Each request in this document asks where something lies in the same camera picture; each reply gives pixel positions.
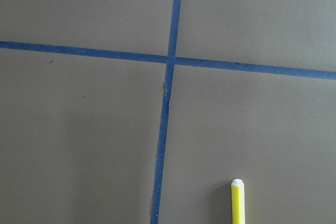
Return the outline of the yellow highlighter pen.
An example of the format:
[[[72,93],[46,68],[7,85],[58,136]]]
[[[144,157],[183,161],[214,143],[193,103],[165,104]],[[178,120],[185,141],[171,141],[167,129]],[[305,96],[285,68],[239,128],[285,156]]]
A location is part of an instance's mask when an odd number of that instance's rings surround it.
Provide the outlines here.
[[[232,223],[245,224],[245,184],[241,179],[234,179],[231,183]]]

